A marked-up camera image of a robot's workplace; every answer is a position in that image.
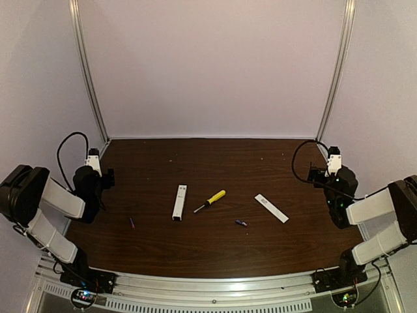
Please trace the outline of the right aluminium frame post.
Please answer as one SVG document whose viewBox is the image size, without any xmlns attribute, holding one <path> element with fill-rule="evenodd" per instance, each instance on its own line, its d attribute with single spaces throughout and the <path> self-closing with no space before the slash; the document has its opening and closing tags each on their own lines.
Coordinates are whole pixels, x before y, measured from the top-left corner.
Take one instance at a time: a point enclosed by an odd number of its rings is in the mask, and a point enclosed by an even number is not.
<svg viewBox="0 0 417 313">
<path fill-rule="evenodd" d="M 341 34 L 340 34 L 338 52 L 336 55 L 336 62 L 334 66 L 332 79 L 330 82 L 328 96 L 326 98 L 326 104 L 324 106 L 323 115 L 321 118 L 317 135 L 316 135 L 316 139 L 319 141 L 321 141 L 324 137 L 324 133 L 326 131 L 326 128 L 328 126 L 330 116 L 332 113 L 332 108 L 336 101 L 339 85 L 341 83 L 341 77 L 343 75 L 343 68 L 347 59 L 349 46 L 351 42 L 355 12 L 356 12 L 356 1 L 355 0 L 345 1 L 343 23 L 341 27 Z"/>
</svg>

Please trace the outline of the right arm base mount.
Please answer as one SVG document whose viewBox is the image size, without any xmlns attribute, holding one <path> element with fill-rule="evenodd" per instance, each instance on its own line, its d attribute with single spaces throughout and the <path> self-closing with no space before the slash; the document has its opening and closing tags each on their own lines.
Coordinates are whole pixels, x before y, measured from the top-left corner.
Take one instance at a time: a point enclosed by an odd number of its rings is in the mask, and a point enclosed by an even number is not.
<svg viewBox="0 0 417 313">
<path fill-rule="evenodd" d="M 316 293 L 336 291 L 333 303 L 344 310 L 361 303 L 358 284 L 367 280 L 365 265 L 358 265 L 352 250 L 341 253 L 339 265 L 333 269 L 318 268 L 311 274 Z"/>
</svg>

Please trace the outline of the aluminium frame post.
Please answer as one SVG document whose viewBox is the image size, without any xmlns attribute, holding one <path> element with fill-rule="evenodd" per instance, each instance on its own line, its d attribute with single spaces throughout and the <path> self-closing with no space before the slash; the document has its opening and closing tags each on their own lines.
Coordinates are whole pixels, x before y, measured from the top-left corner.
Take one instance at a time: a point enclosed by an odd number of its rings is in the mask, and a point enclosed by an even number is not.
<svg viewBox="0 0 417 313">
<path fill-rule="evenodd" d="M 338 52 L 336 55 L 336 62 L 334 66 L 332 79 L 330 82 L 328 96 L 326 98 L 326 104 L 324 106 L 323 115 L 321 118 L 317 135 L 316 135 L 316 139 L 319 141 L 321 141 L 324 137 L 324 133 L 326 131 L 326 128 L 328 126 L 330 116 L 332 113 L 332 108 L 336 101 L 339 85 L 341 83 L 341 77 L 343 75 L 343 68 L 347 59 L 349 46 L 351 42 L 355 12 L 356 12 L 356 1 L 355 0 L 345 1 L 343 23 L 341 27 L 341 34 L 340 34 Z"/>
<path fill-rule="evenodd" d="M 87 96 L 89 98 L 89 103 L 91 105 L 92 113 L 94 116 L 95 123 L 98 127 L 98 132 L 100 134 L 100 137 L 104 143 L 108 143 L 110 141 L 110 138 L 108 136 L 108 132 L 106 130 L 106 126 L 104 123 L 104 118 L 102 116 L 102 112 L 99 107 L 98 98 L 97 98 L 96 91 L 94 88 L 92 72 L 91 72 L 91 68 L 89 65 L 87 47 L 86 47 L 85 38 L 83 34 L 83 28 L 82 28 L 79 1 L 69 0 L 69 9 L 70 9 L 70 17 L 72 20 L 72 27 L 74 30 L 74 37 L 76 41 L 76 48 L 77 48 L 78 55 L 79 55 L 81 73 L 82 73 L 85 88 L 87 91 Z"/>
</svg>

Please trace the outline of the white battery cover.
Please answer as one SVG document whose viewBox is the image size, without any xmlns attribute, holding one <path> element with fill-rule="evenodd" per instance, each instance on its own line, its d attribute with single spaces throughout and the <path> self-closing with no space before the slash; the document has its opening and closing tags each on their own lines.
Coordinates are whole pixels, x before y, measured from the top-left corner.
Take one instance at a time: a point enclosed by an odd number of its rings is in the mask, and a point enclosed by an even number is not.
<svg viewBox="0 0 417 313">
<path fill-rule="evenodd" d="M 259 202 L 268 212 L 274 215 L 283 224 L 289 220 L 289 217 L 281 212 L 274 204 L 266 199 L 262 194 L 258 194 L 254 199 Z"/>
</svg>

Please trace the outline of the white remote control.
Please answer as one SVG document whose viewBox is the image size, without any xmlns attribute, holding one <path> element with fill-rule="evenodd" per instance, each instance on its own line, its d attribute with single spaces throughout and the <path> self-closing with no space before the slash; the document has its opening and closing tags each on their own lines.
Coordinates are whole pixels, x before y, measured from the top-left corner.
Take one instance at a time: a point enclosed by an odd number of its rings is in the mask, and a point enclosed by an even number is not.
<svg viewBox="0 0 417 313">
<path fill-rule="evenodd" d="M 187 185 L 178 186 L 177 195 L 176 195 L 175 203 L 173 207 L 173 212 L 171 215 L 171 218 L 174 221 L 182 220 L 182 213 L 184 209 L 187 188 L 188 188 Z"/>
</svg>

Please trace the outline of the yellow handled screwdriver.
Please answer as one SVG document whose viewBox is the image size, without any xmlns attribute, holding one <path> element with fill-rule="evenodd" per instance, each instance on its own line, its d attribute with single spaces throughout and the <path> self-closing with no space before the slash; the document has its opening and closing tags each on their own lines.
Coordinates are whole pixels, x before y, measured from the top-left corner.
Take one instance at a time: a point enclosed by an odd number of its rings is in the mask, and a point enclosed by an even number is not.
<svg viewBox="0 0 417 313">
<path fill-rule="evenodd" d="M 213 195 L 209 199 L 207 199 L 206 202 L 203 205 L 201 205 L 200 207 L 198 207 L 197 209 L 195 209 L 193 211 L 193 213 L 197 213 L 200 210 L 202 210 L 203 208 L 212 205 L 214 202 L 218 201 L 219 199 L 221 199 L 225 195 L 226 195 L 226 191 L 225 190 L 221 190 L 221 191 L 217 192 L 215 195 Z"/>
</svg>

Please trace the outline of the front aluminium rail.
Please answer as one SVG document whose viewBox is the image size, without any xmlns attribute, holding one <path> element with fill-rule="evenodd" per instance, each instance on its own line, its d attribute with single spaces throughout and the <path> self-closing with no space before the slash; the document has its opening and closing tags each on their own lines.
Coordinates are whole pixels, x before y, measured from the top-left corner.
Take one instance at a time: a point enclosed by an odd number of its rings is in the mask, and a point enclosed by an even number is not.
<svg viewBox="0 0 417 313">
<path fill-rule="evenodd" d="M 319 269 L 256 278 L 168 278 L 117 273 L 111 293 L 89 295 L 59 280 L 43 259 L 26 312 L 402 312 L 389 267 L 368 267 L 367 281 L 318 291 Z"/>
</svg>

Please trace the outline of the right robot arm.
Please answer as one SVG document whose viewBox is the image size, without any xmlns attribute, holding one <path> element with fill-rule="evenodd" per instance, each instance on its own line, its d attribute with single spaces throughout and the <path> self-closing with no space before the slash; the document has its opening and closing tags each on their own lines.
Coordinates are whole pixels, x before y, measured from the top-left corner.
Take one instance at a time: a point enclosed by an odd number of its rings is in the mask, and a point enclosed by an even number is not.
<svg viewBox="0 0 417 313">
<path fill-rule="evenodd" d="M 396 250 L 416 244 L 416 176 L 389 183 L 386 187 L 355 200 L 358 181 L 354 172 L 342 166 L 335 173 L 312 166 L 307 182 L 324 191 L 330 217 L 339 229 L 359 225 L 393 213 L 395 220 L 372 238 L 344 251 L 339 266 L 363 267 Z"/>
</svg>

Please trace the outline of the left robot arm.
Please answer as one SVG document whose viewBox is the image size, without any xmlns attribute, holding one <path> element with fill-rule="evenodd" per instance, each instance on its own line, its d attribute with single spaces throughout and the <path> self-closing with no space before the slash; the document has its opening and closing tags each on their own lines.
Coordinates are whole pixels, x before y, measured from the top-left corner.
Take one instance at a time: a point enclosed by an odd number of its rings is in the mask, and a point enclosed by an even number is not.
<svg viewBox="0 0 417 313">
<path fill-rule="evenodd" d="M 91 224 L 105 209 L 102 193 L 115 186 L 115 174 L 113 169 L 100 173 L 92 166 L 82 166 L 73 182 L 75 191 L 71 192 L 51 178 L 49 169 L 20 164 L 1 183 L 1 214 L 65 264 L 86 257 L 52 225 L 41 205 L 45 203 L 71 220 Z"/>
</svg>

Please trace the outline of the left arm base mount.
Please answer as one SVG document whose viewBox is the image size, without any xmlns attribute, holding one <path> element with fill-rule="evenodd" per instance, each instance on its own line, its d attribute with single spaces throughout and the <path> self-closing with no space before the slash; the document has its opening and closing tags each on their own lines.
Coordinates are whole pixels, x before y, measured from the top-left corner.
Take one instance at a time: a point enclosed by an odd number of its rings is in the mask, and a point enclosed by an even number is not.
<svg viewBox="0 0 417 313">
<path fill-rule="evenodd" d="M 112 294 L 117 275 L 113 272 L 89 267 L 86 252 L 79 249 L 72 263 L 65 263 L 59 258 L 56 263 L 62 268 L 60 282 L 76 289 L 70 294 L 72 305 L 84 312 L 91 308 L 100 294 Z"/>
</svg>

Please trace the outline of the left aluminium frame post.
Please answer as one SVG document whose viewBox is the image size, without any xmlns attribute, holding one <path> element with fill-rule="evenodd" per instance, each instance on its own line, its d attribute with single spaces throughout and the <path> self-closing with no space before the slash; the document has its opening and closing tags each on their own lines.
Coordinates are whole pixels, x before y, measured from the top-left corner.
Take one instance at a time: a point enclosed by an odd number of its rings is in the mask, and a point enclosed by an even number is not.
<svg viewBox="0 0 417 313">
<path fill-rule="evenodd" d="M 87 96 L 89 98 L 89 103 L 91 105 L 92 113 L 94 116 L 95 123 L 98 127 L 98 132 L 100 134 L 100 137 L 104 143 L 108 143 L 110 141 L 110 138 L 108 136 L 108 132 L 106 130 L 106 126 L 104 123 L 104 118 L 102 116 L 102 112 L 99 107 L 98 98 L 97 98 L 96 91 L 94 88 L 92 72 L 91 72 L 91 68 L 89 65 L 87 47 L 86 47 L 85 38 L 83 34 L 83 28 L 82 28 L 79 1 L 69 0 L 69 9 L 70 9 L 70 17 L 72 20 L 72 27 L 74 30 L 74 37 L 76 41 L 76 48 L 77 48 L 78 55 L 79 55 L 81 73 L 82 73 L 85 88 L 87 91 Z"/>
</svg>

